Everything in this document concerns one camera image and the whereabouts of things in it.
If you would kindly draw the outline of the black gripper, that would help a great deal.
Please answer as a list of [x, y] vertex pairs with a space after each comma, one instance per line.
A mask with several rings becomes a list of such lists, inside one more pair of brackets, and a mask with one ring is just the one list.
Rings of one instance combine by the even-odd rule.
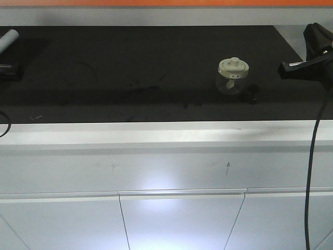
[[281, 79], [317, 81], [332, 89], [332, 32], [318, 23], [308, 24], [303, 32], [306, 61], [285, 63], [278, 67]]

